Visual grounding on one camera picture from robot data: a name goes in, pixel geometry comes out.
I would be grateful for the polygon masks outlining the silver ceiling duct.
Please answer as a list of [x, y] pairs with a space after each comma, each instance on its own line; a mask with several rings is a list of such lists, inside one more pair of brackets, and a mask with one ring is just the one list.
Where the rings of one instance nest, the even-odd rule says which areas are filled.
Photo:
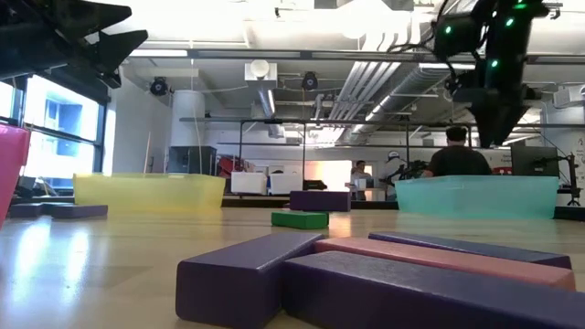
[[[359, 62], [351, 71], [330, 120], [395, 119], [449, 76], [442, 63]], [[338, 143], [361, 142], [379, 126], [333, 128]]]

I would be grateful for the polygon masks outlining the green wooden block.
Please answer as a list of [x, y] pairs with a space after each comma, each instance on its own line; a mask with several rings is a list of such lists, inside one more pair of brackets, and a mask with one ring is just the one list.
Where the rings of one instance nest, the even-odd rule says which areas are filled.
[[324, 212], [272, 212], [271, 224], [286, 228], [323, 229], [329, 225], [329, 214]]

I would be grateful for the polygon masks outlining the person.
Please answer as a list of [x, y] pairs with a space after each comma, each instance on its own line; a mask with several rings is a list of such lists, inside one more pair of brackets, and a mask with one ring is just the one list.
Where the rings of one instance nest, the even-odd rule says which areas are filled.
[[378, 176], [379, 183], [385, 188], [387, 201], [395, 202], [397, 200], [395, 183], [407, 166], [407, 162], [400, 157], [398, 152], [390, 151], [388, 153], [387, 161], [382, 166]]
[[352, 193], [352, 199], [356, 201], [366, 201], [366, 193], [364, 190], [359, 189], [359, 181], [360, 180], [371, 180], [372, 175], [365, 171], [366, 169], [366, 162], [363, 160], [358, 160], [356, 165], [351, 170], [350, 176], [350, 190]]
[[465, 145], [467, 130], [453, 126], [446, 130], [447, 146], [431, 157], [422, 177], [447, 175], [490, 175], [492, 169], [485, 157]]

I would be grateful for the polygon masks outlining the teal translucent plastic bin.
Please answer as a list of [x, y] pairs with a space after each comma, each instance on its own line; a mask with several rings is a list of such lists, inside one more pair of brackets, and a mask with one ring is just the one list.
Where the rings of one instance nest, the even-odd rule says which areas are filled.
[[399, 210], [446, 218], [552, 219], [558, 179], [550, 176], [448, 175], [396, 183]]

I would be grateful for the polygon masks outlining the pink wooden block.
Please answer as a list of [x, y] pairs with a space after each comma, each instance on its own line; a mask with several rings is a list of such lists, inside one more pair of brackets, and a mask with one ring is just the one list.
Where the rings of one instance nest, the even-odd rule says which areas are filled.
[[446, 270], [464, 271], [576, 291], [572, 270], [517, 260], [431, 249], [364, 238], [333, 238], [315, 242], [317, 252], [343, 251]]

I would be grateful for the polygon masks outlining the yellow translucent plastic bin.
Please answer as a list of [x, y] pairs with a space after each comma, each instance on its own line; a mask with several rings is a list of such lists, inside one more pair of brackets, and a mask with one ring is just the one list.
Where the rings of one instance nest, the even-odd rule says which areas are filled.
[[195, 214], [221, 208], [226, 180], [198, 174], [75, 174], [77, 205], [111, 213]]

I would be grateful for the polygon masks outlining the black background rig frame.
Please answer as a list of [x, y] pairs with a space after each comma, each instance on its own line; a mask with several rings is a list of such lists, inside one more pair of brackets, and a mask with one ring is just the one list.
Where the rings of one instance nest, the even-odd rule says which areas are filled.
[[[404, 127], [407, 132], [411, 131], [411, 127], [418, 128], [419, 126], [428, 127], [428, 128], [448, 128], [450, 126], [462, 126], [467, 128], [468, 130], [476, 127], [476, 123], [472, 122], [412, 122], [412, 121], [344, 121], [344, 120], [302, 120], [302, 119], [274, 119], [274, 118], [260, 118], [260, 119], [250, 119], [250, 118], [196, 118], [196, 117], [182, 117], [179, 119], [182, 123], [193, 123], [196, 127], [200, 123], [236, 123], [239, 126], [239, 139], [237, 142], [226, 142], [227, 145], [237, 145], [239, 147], [239, 156], [241, 156], [241, 148], [243, 145], [247, 146], [279, 146], [279, 147], [286, 147], [286, 146], [306, 146], [306, 128], [308, 125], [314, 125], [316, 128], [323, 128], [323, 127], [339, 127], [339, 128], [363, 128], [364, 126], [379, 126], [379, 127]], [[300, 125], [303, 132], [301, 136], [300, 142], [295, 143], [265, 143], [265, 142], [250, 142], [245, 143], [243, 141], [244, 136], [244, 128], [243, 126], [246, 123], [262, 123], [264, 125], [272, 126], [275, 125], [279, 127], [284, 125], [285, 123], [290, 123], [294, 125]]]

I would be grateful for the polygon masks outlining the black monitor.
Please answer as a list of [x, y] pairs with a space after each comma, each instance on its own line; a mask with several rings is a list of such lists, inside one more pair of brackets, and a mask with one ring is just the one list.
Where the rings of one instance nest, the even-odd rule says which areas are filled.
[[559, 178], [558, 151], [554, 147], [511, 147], [512, 175]]

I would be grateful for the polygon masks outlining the large window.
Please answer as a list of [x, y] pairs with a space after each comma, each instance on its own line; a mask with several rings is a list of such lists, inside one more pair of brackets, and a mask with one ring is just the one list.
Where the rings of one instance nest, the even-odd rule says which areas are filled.
[[105, 105], [39, 76], [25, 87], [0, 82], [0, 120], [31, 130], [22, 173], [71, 190], [75, 174], [101, 170]]

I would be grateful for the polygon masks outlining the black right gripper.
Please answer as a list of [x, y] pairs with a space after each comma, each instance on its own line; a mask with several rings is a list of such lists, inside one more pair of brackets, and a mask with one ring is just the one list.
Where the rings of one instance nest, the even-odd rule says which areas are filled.
[[[473, 104], [470, 113], [477, 126], [479, 144], [481, 147], [490, 147], [495, 141], [497, 116], [489, 107], [479, 105], [511, 105], [536, 101], [537, 89], [522, 84], [519, 90], [500, 91], [497, 88], [485, 87], [484, 78], [483, 69], [471, 69], [458, 73], [455, 77], [450, 77], [450, 95], [455, 102]], [[505, 109], [498, 130], [499, 145], [504, 143], [526, 112], [526, 107]]]

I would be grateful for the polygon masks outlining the red background object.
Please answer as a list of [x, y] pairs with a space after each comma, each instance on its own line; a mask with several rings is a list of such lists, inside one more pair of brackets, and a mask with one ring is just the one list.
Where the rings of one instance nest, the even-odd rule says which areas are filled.
[[233, 172], [246, 172], [249, 163], [236, 155], [220, 155], [218, 157], [218, 176], [231, 178]]

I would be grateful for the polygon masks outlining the pink-red plastic bin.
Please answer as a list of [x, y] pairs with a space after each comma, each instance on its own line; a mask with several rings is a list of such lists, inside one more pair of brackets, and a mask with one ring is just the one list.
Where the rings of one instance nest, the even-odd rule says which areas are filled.
[[0, 123], [0, 229], [7, 215], [21, 168], [27, 163], [31, 132]]

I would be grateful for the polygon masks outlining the black cabinet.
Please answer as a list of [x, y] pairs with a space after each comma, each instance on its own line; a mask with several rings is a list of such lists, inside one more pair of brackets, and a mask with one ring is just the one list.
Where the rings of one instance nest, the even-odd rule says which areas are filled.
[[217, 175], [217, 149], [212, 146], [171, 146], [167, 172]]

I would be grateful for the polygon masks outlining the black metal table frame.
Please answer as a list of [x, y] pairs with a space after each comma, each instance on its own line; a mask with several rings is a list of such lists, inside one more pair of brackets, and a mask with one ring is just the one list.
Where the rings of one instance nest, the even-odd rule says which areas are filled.
[[[73, 204], [73, 196], [36, 196], [29, 199], [13, 198], [9, 208], [15, 204]], [[288, 197], [276, 196], [227, 196], [223, 199], [222, 207], [252, 207], [252, 208], [287, 208]], [[360, 210], [399, 210], [397, 202], [387, 201], [352, 201], [352, 209]], [[556, 207], [554, 219], [570, 220], [585, 223], [585, 207]]]

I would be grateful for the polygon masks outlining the purple wooden block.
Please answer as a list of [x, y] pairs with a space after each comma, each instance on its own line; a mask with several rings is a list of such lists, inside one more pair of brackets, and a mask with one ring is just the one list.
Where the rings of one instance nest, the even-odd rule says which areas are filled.
[[499, 245], [444, 239], [403, 232], [379, 231], [368, 234], [370, 239], [396, 242], [407, 245], [457, 251], [487, 257], [495, 257], [505, 260], [517, 260], [540, 265], [547, 265], [563, 269], [572, 269], [571, 259], [568, 255], [536, 251], [530, 249], [518, 249]]
[[287, 260], [282, 307], [324, 329], [585, 329], [585, 293], [339, 251]]
[[181, 260], [176, 315], [230, 329], [262, 329], [281, 308], [283, 263], [314, 253], [323, 237], [274, 233]]
[[336, 191], [292, 191], [289, 208], [300, 211], [349, 212], [351, 194]]
[[15, 204], [8, 210], [10, 218], [38, 218], [46, 215], [49, 206], [45, 203]]
[[43, 213], [59, 219], [103, 217], [108, 213], [106, 205], [45, 204]]

